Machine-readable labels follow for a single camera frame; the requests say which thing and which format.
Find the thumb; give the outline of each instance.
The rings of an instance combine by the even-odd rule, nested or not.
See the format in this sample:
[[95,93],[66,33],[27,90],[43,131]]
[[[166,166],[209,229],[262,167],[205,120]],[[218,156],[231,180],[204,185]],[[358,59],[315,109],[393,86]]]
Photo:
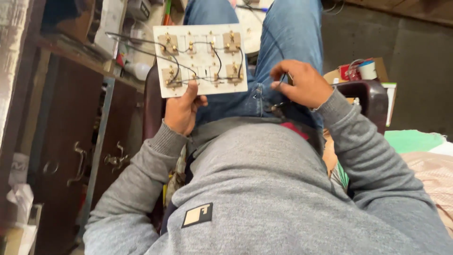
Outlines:
[[293,95],[296,94],[296,87],[291,86],[287,83],[280,82],[280,81],[274,81],[271,83],[270,87],[273,90],[280,91],[283,95],[285,95],[287,98],[291,99]]
[[187,85],[187,90],[186,93],[181,97],[187,105],[190,105],[193,103],[195,98],[197,98],[198,94],[198,85],[195,80],[189,81],[189,84]]

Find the man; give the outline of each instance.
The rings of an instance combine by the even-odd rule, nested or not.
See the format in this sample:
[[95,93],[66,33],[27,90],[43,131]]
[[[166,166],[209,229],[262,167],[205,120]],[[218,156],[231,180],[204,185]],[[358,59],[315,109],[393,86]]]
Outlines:
[[[275,0],[247,92],[197,97],[190,82],[167,100],[157,135],[92,212],[87,255],[453,254],[423,184],[360,107],[320,75],[321,8],[317,0]],[[238,20],[227,0],[194,0],[184,22]],[[278,81],[284,73],[293,87]],[[282,95],[293,102],[284,111],[291,123],[330,130],[352,200],[328,180],[316,132],[307,141],[266,111]],[[159,234],[146,214],[186,143],[193,179],[173,195]]]

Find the metal handle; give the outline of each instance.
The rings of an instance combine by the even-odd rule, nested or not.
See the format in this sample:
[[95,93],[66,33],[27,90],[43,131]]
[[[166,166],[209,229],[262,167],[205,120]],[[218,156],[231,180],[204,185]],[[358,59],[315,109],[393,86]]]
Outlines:
[[129,161],[129,155],[123,157],[124,148],[120,145],[120,141],[118,141],[116,147],[121,151],[120,157],[112,157],[110,154],[107,154],[107,156],[104,158],[104,163],[106,165],[111,164],[114,166],[112,168],[112,173],[116,170],[120,170],[123,167],[123,164]]
[[52,174],[54,174],[54,173],[57,172],[58,166],[59,166],[59,163],[58,163],[58,162],[57,162],[57,167],[55,168],[55,170],[54,170],[52,173],[47,173],[47,169],[49,168],[49,165],[50,165],[50,161],[47,161],[46,165],[45,165],[44,168],[43,168],[43,174],[45,174],[45,175],[52,175]]
[[76,142],[74,144],[74,151],[80,154],[79,169],[77,171],[76,177],[73,178],[73,179],[69,179],[67,181],[67,186],[68,187],[71,185],[71,183],[73,183],[75,181],[80,181],[82,179],[82,177],[83,177],[83,174],[85,173],[85,168],[84,168],[83,161],[84,161],[84,158],[87,157],[87,152],[85,150],[82,150],[81,148],[79,148],[78,145],[79,145],[79,142]]

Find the sweatshirt sleeve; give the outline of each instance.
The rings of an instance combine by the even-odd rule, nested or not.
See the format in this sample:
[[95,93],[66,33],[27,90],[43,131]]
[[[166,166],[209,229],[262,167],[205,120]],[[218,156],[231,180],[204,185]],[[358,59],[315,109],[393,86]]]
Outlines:
[[360,110],[337,89],[316,110],[324,117],[335,153],[351,180],[355,204],[433,254],[452,250],[452,240],[422,182]]
[[165,123],[102,195],[83,236],[86,255],[144,254],[159,238],[149,218],[187,138]]

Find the gray sweatshirt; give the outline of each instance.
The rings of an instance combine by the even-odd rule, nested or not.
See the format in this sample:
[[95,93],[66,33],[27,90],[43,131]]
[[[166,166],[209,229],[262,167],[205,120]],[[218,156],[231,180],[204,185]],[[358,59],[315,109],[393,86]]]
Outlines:
[[162,124],[91,213],[85,254],[452,255],[423,184],[360,107],[335,90],[317,112],[351,179],[353,200],[332,185],[320,156],[292,130],[239,125],[198,155],[160,236],[146,213],[188,142]]

